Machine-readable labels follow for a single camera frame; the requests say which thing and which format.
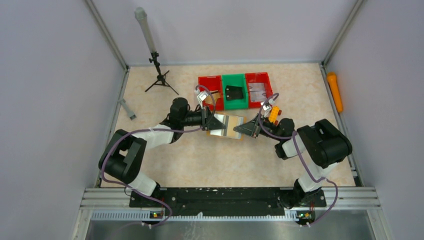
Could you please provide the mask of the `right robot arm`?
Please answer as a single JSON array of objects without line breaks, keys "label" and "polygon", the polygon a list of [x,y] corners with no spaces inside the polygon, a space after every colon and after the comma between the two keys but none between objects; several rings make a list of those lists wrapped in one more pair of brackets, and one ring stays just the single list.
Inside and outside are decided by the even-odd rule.
[{"label": "right robot arm", "polygon": [[295,129],[291,118],[283,118],[275,124],[257,115],[251,121],[234,127],[234,131],[252,138],[263,135],[277,140],[274,148],[282,160],[300,158],[305,173],[284,196],[292,205],[315,195],[329,173],[353,152],[350,140],[327,119]]}]

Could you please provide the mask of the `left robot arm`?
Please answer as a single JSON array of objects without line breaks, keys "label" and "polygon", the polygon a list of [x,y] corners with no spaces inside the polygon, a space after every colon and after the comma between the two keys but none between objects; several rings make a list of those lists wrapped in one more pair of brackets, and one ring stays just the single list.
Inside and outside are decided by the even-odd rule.
[{"label": "left robot arm", "polygon": [[226,129],[208,107],[198,105],[191,110],[187,99],[177,97],[172,101],[166,118],[158,125],[133,133],[117,130],[107,144],[98,167],[103,174],[117,179],[133,191],[151,197],[159,191],[160,185],[142,173],[144,154],[147,150],[176,142],[186,132],[185,127],[193,127],[195,131]]}]

